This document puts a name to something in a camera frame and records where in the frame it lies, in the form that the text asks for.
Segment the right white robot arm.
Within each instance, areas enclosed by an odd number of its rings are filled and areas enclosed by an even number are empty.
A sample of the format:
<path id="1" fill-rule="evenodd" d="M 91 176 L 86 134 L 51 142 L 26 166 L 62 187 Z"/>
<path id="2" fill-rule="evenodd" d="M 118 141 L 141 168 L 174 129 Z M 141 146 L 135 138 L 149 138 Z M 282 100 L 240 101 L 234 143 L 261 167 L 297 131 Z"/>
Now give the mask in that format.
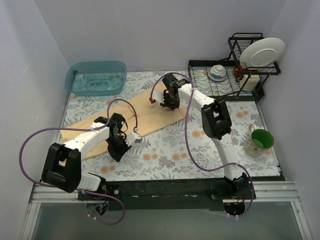
<path id="1" fill-rule="evenodd" d="M 151 103 L 159 102 L 162 107 L 175 110 L 179 108 L 180 100 L 187 102 L 184 138 L 187 152 L 193 164 L 204 172 L 215 172 L 223 169 L 227 195 L 232 199 L 244 195 L 249 186 L 252 185 L 252 180 L 248 171 L 237 163 L 237 155 L 231 136 L 232 121 L 226 102 L 206 96 L 194 87 L 190 79 L 178 72 L 167 73 L 161 76 L 157 82 L 162 82 L 165 90 L 155 92 L 155 87 L 153 87 L 149 98 Z M 217 148 L 222 166 L 206 169 L 193 158 L 188 141 L 190 107 L 196 108 L 201 113 L 203 131 Z"/>

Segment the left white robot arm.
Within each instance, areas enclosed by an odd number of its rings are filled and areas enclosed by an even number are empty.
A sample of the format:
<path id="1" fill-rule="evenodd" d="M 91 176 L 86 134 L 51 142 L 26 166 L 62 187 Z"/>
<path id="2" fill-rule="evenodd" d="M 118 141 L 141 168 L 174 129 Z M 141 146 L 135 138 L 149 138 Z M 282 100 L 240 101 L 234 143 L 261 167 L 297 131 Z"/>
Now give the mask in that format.
<path id="1" fill-rule="evenodd" d="M 107 193 L 102 184 L 103 178 L 92 173 L 83 173 L 82 160 L 97 145 L 106 142 L 109 155 L 119 162 L 132 145 L 141 139 L 135 131 L 121 135 L 124 124 L 125 118 L 121 114 L 114 113 L 111 119 L 100 116 L 93 121 L 89 131 L 64 144 L 53 143 L 44 163 L 42 182 L 67 193 L 88 190 L 95 200 L 103 199 Z"/>

